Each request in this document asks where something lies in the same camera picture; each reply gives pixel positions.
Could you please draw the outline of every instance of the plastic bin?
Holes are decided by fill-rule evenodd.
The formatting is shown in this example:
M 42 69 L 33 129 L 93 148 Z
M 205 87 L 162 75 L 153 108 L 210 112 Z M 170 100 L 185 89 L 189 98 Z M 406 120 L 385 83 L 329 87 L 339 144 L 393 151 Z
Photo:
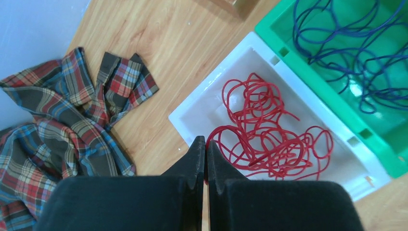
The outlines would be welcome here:
M 169 120 L 188 145 L 198 135 L 207 138 L 216 127 L 231 124 L 221 101 L 222 87 L 227 80 L 245 80 L 252 72 L 277 85 L 285 108 L 300 117 L 300 122 L 294 122 L 293 119 L 284 121 L 284 125 L 290 127 L 290 130 L 300 134 L 312 125 L 319 125 L 332 131 L 335 148 L 331 163 L 320 180 L 335 181 L 343 185 L 353 200 L 362 198 L 391 180 L 374 153 L 254 32 L 248 34 L 169 116 Z M 238 109 L 242 105 L 242 95 L 236 94 L 234 97 L 236 103 L 232 107 Z M 255 175 L 250 179 L 272 178 L 265 174 Z
M 359 110 L 359 94 L 356 89 L 360 89 L 357 82 L 343 92 L 338 92 L 345 86 L 344 82 L 328 84 L 325 80 L 327 76 L 338 76 L 339 73 L 329 72 L 316 65 L 308 65 L 306 59 L 301 56 L 293 45 L 293 6 L 295 0 L 282 0 L 265 18 L 255 27 L 256 33 L 263 41 L 297 74 L 319 97 L 320 99 L 361 139 L 369 149 L 378 157 L 389 175 L 397 178 L 408 171 L 408 112 L 388 107 L 376 105 L 377 112 L 365 114 Z M 298 11 L 301 13 L 306 7 L 316 3 L 313 1 L 300 1 Z M 372 8 L 374 0 L 335 0 L 336 15 L 341 24 L 347 24 L 361 18 Z M 398 0 L 382 0 L 381 7 L 374 24 L 380 24 L 389 18 L 399 6 Z M 405 4 L 401 12 L 408 11 L 408 4 Z M 408 14 L 402 17 L 408 22 Z M 306 25 L 333 26 L 328 20 L 327 13 L 314 13 Z M 320 39 L 318 33 L 314 34 L 316 39 Z M 397 27 L 386 31 L 372 45 L 376 55 L 390 54 L 400 49 L 407 42 L 408 31 L 406 27 Z M 357 46 L 361 42 L 359 39 L 339 37 L 333 41 L 336 48 L 347 46 Z M 398 87 L 408 87 L 406 77 L 407 70 L 403 66 L 396 66 L 389 70 L 392 81 Z

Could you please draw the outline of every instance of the red cord loop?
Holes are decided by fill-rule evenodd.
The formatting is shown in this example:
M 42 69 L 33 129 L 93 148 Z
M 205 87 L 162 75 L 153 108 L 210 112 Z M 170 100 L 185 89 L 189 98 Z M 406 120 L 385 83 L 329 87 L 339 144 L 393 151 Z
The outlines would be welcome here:
M 235 85 L 226 92 L 231 83 Z M 232 112 L 233 95 L 242 88 L 243 107 Z M 269 177 L 276 180 L 284 180 L 286 177 L 300 180 L 311 176 L 316 176 L 318 180 L 321 172 L 327 169 L 334 146 L 332 135 L 319 126 L 312 126 L 301 135 L 283 129 L 279 123 L 283 116 L 291 116 L 298 121 L 300 119 L 285 110 L 281 92 L 276 85 L 265 82 L 256 73 L 252 73 L 246 81 L 227 81 L 222 88 L 222 96 L 234 126 L 216 128 L 208 136 L 207 147 L 209 141 L 214 140 L 222 155 L 234 167 L 252 172 L 247 177 L 268 173 Z M 238 142 L 221 141 L 226 136 L 229 141 L 231 136 L 236 136 Z M 312 168 L 316 171 L 305 173 Z

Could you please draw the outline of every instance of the wood grain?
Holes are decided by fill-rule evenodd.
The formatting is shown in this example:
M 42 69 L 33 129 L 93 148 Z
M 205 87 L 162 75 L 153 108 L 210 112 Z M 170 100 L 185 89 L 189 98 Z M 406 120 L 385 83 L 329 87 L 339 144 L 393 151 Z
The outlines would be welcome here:
M 115 125 L 113 133 L 139 175 L 159 175 L 188 149 L 168 115 L 268 13 L 260 0 L 245 22 L 209 1 L 93 0 L 69 50 L 85 48 L 95 79 L 105 51 L 144 59 L 160 90 Z M 406 230 L 408 176 L 356 203 L 369 231 Z M 203 227 L 208 230 L 204 201 Z

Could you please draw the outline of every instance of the green tray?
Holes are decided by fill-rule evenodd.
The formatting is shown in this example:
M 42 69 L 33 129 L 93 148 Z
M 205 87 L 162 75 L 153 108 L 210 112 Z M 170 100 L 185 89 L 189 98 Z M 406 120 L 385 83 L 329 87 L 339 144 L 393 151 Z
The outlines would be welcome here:
M 293 6 L 295 0 L 282 0 L 255 27 L 255 32 L 272 48 L 272 50 L 326 103 L 326 105 L 370 148 L 378 157 L 388 174 L 397 178 L 408 171 L 408 112 L 391 109 L 376 104 L 375 114 L 365 114 L 358 107 L 358 91 L 361 89 L 358 79 L 343 92 L 338 92 L 346 81 L 327 83 L 327 79 L 339 77 L 339 72 L 329 71 L 317 65 L 308 65 L 306 58 L 300 55 L 293 45 Z M 309 8 L 316 0 L 301 0 L 298 14 Z M 374 0 L 334 0 L 334 9 L 340 24 L 348 24 L 366 15 L 374 5 Z M 400 1 L 382 0 L 374 24 L 380 25 L 397 9 Z M 401 11 L 408 12 L 408 3 Z M 333 27 L 327 13 L 316 13 L 309 17 L 306 26 Z M 402 17 L 408 22 L 408 14 Z M 326 38 L 327 34 L 314 33 L 312 39 Z M 385 55 L 396 52 L 408 40 L 405 27 L 392 28 L 381 35 L 371 46 L 375 54 Z M 332 47 L 341 49 L 361 45 L 361 39 L 338 37 Z M 318 46 L 302 44 L 316 51 Z M 389 70 L 392 82 L 398 87 L 408 88 L 408 72 L 403 64 L 393 65 Z

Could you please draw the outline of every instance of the plaid fabric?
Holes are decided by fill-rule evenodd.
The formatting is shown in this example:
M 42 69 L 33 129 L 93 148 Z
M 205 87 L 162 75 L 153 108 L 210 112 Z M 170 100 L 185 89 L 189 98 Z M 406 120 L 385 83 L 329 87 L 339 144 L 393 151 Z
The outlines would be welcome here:
M 35 119 L 0 132 L 0 230 L 31 230 L 61 179 L 135 175 L 108 131 L 158 91 L 138 55 L 105 53 L 95 88 L 82 48 L 12 75 L 0 88 Z

